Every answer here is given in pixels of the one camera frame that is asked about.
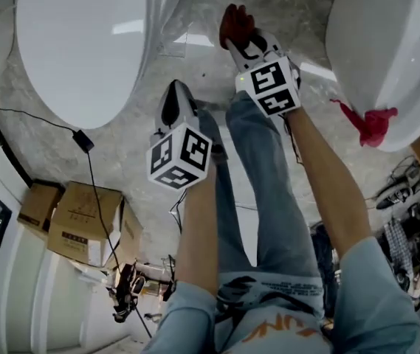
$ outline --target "person's arm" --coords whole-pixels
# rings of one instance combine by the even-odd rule
[[[287,114],[323,223],[340,255],[333,344],[340,353],[417,353],[420,321],[375,237],[347,167],[302,109]]]
[[[182,237],[176,258],[176,280],[199,286],[213,296],[218,292],[218,226],[216,168],[187,191]]]
[[[356,243],[371,236],[364,197],[348,168],[303,108],[289,112],[286,119],[326,231],[341,258]]]
[[[187,190],[176,257],[176,290],[143,354],[197,354],[213,344],[218,289],[216,169]]]

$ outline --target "red rag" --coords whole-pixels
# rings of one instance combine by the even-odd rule
[[[399,113],[397,108],[386,110],[371,110],[365,113],[365,119],[357,115],[346,104],[340,100],[330,100],[332,103],[339,103],[344,115],[351,121],[354,127],[360,132],[360,145],[369,145],[379,147],[386,133],[388,132],[388,123],[391,117],[396,117]]]

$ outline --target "tile floor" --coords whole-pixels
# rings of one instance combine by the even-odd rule
[[[195,98],[206,101],[221,123],[221,134],[229,154],[236,201],[254,207],[246,174],[224,127],[224,110],[234,95],[235,65],[230,54],[218,45],[218,27],[229,3],[245,4],[258,27],[278,37],[292,59],[329,67],[324,50],[324,33],[332,0],[181,0],[162,34],[159,56],[150,64],[128,105],[109,124],[86,131],[95,143],[91,152],[97,184],[122,190],[145,227],[141,260],[160,264],[174,254],[179,231],[168,210],[178,198],[147,181],[145,151],[154,129],[154,110],[173,79],[188,84]],[[359,146],[359,135],[329,102],[341,97],[336,83],[303,74],[301,100],[316,126],[348,165],[366,198],[384,186],[390,171],[410,151],[382,153]],[[44,105],[22,66],[17,44],[0,74],[0,107],[22,108],[32,114],[60,122]],[[29,117],[0,112],[0,126],[11,147],[32,177],[61,182],[90,182],[86,156],[69,137],[68,131]],[[291,181],[307,224],[319,220],[317,207],[303,168],[295,162],[287,138],[286,157]],[[249,256],[255,256],[257,216],[241,210],[244,242]],[[392,212],[369,211],[373,229],[390,219]]]

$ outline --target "shirt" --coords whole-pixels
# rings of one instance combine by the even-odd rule
[[[288,349],[291,353],[419,353],[420,320],[376,239],[356,244],[340,267],[332,341],[323,336],[314,314],[280,301],[248,309],[232,333],[231,328],[220,329],[219,325],[232,322],[215,327],[215,297],[180,282],[143,353],[197,354],[213,348],[224,354],[287,353]],[[275,282],[280,278],[272,276]]]

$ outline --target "blue jeans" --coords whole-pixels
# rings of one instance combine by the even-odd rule
[[[222,145],[218,125],[199,112],[200,130]],[[217,164],[219,272],[264,271],[319,277],[309,230],[289,184],[280,134],[246,92],[239,92],[226,115],[227,127],[241,158],[259,214],[257,267],[252,267],[241,239],[227,162]]]

